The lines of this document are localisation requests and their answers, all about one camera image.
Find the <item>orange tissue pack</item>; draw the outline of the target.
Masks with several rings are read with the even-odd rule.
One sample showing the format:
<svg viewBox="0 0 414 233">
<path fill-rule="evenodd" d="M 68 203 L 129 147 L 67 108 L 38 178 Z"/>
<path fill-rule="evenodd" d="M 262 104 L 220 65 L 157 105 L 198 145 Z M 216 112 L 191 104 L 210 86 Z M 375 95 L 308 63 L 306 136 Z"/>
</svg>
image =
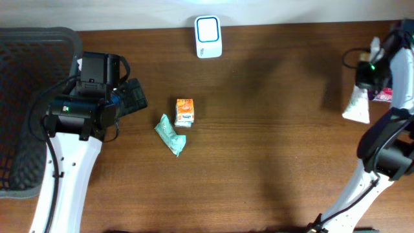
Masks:
<svg viewBox="0 0 414 233">
<path fill-rule="evenodd" d="M 195 110 L 192 99 L 177 99 L 175 105 L 175 126 L 190 128 L 195 120 Z"/>
</svg>

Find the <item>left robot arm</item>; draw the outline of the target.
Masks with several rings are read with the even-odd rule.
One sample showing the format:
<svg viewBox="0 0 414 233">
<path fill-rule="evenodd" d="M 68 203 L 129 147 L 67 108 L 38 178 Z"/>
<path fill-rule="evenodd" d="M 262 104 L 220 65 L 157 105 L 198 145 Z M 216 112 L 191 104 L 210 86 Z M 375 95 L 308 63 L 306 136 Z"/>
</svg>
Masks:
<svg viewBox="0 0 414 233">
<path fill-rule="evenodd" d="M 107 129 L 147 107 L 142 86 L 117 54 L 84 52 L 39 121 L 46 165 L 31 232 L 79 232 L 87 188 Z"/>
</svg>

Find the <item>white tube with cork cap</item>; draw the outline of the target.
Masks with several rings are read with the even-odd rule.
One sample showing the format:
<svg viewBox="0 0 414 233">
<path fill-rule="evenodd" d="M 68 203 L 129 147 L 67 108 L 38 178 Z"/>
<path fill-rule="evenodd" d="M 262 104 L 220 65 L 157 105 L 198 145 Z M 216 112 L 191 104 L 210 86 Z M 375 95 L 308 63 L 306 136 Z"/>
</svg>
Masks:
<svg viewBox="0 0 414 233">
<path fill-rule="evenodd" d="M 342 117 L 363 124 L 370 123 L 367 89 L 359 88 L 357 85 L 353 86 L 350 100 L 342 113 Z"/>
</svg>

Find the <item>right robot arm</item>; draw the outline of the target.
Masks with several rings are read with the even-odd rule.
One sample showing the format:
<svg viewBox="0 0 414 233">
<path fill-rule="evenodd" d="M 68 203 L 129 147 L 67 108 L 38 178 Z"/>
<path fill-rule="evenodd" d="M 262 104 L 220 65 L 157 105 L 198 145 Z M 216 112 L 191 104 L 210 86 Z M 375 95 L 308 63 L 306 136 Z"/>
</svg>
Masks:
<svg viewBox="0 0 414 233">
<path fill-rule="evenodd" d="M 395 23 L 383 40 L 363 48 L 345 119 L 369 123 L 369 101 L 391 90 L 389 110 L 359 141 L 353 177 L 336 202 L 309 223 L 306 232 L 355 232 L 375 199 L 395 181 L 413 173 L 413 20 Z"/>
</svg>

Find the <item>teal wet wipes pack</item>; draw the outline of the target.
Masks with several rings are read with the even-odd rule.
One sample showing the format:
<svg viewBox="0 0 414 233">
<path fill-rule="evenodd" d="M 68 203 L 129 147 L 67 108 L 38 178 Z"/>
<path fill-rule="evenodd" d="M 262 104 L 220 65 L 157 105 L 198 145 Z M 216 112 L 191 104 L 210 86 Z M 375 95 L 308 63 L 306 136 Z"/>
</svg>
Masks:
<svg viewBox="0 0 414 233">
<path fill-rule="evenodd" d="M 162 115 L 160 122 L 155 126 L 155 131 L 171 152 L 179 157 L 186 145 L 186 135 L 176 134 L 166 114 Z"/>
</svg>

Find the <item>red purple pad package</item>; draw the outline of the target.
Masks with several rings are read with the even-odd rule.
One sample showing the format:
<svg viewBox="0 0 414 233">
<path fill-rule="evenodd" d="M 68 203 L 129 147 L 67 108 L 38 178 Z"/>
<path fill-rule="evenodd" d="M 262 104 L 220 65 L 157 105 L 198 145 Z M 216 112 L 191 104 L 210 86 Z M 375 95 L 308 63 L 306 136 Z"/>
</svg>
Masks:
<svg viewBox="0 0 414 233">
<path fill-rule="evenodd" d="M 368 99 L 374 102 L 392 102 L 393 98 L 393 90 L 392 88 L 384 88 L 380 92 L 376 91 L 369 91 L 368 92 Z"/>
</svg>

